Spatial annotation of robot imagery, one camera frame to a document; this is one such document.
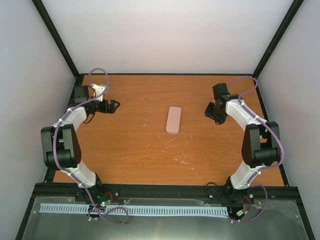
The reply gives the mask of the pink glasses case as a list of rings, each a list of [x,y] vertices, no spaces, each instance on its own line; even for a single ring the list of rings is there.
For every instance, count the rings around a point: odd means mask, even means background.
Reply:
[[[182,108],[170,106],[167,115],[165,131],[168,134],[176,135],[180,131]]]

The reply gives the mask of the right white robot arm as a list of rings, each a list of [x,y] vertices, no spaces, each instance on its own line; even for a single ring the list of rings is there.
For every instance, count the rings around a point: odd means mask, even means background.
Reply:
[[[249,194],[248,188],[264,169],[281,161],[284,151],[280,146],[279,125],[258,116],[242,96],[229,92],[226,83],[214,85],[212,91],[215,102],[209,102],[204,115],[217,125],[224,124],[227,117],[231,117],[244,131],[242,162],[224,185],[225,199],[236,202]]]

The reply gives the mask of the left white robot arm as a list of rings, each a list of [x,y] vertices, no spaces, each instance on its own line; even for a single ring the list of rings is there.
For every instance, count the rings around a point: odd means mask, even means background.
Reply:
[[[60,171],[73,179],[92,201],[103,198],[104,188],[98,174],[82,160],[82,151],[76,134],[88,116],[96,113],[113,114],[121,105],[104,99],[108,85],[80,85],[74,87],[66,112],[59,120],[40,131],[43,161],[47,168]]]

